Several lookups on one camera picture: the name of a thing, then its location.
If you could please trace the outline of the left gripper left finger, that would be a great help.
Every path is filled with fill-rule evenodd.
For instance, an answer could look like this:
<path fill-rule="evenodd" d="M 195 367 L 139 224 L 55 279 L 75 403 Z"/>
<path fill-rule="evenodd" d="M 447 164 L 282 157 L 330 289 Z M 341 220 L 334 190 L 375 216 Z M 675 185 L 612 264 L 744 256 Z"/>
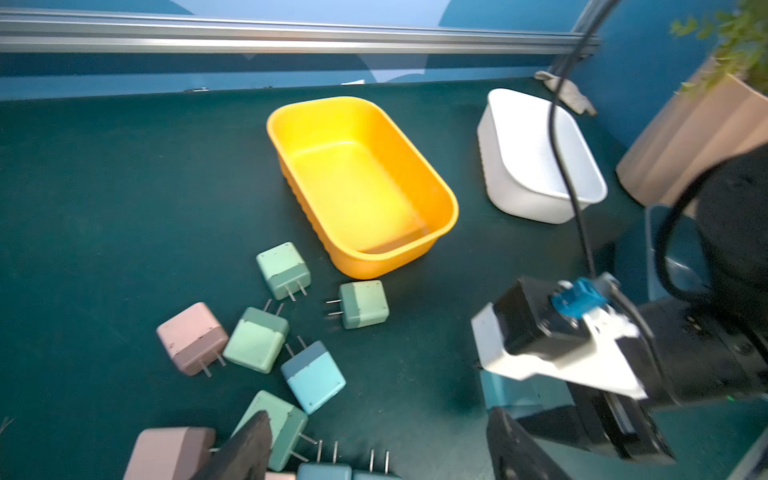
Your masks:
<path fill-rule="evenodd" d="M 264 480 L 272 447 L 270 417 L 257 411 L 192 480 Z"/>

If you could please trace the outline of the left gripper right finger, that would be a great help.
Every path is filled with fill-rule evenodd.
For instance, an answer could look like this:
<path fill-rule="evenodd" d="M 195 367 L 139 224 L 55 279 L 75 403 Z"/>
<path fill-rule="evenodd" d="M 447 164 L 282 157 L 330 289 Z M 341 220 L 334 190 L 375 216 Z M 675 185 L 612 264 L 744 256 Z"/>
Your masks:
<path fill-rule="evenodd" d="M 502 407 L 489 411 L 486 438 L 496 480 L 571 479 Z"/>

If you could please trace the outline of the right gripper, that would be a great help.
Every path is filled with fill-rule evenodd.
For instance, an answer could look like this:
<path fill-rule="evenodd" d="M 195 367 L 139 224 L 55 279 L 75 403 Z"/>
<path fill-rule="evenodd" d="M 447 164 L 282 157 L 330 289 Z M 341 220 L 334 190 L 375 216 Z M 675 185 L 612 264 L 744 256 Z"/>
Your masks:
<path fill-rule="evenodd" d="M 640 306 L 655 337 L 658 364 L 639 339 L 621 339 L 638 368 L 641 400 L 571 383 L 572 404 L 520 418 L 532 436 L 629 462 L 675 456 L 650 414 L 654 410 L 754 397 L 767 390 L 765 344 L 705 307 L 667 298 Z"/>

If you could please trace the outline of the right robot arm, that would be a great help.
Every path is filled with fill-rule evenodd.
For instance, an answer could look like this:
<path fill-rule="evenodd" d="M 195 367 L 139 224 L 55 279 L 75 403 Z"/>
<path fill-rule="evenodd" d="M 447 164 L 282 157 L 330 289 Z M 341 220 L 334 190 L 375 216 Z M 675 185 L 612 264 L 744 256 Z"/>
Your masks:
<path fill-rule="evenodd" d="M 666 264 L 685 208 L 696 227 L 710 286 L 685 290 Z M 673 204 L 654 247 L 666 296 L 635 305 L 615 283 L 609 302 L 640 331 L 619 343 L 645 397 L 569 385 L 572 403 L 521 419 L 535 437 L 625 461 L 670 463 L 674 456 L 651 412 L 750 398 L 767 390 L 767 149 L 759 146 L 700 174 Z"/>

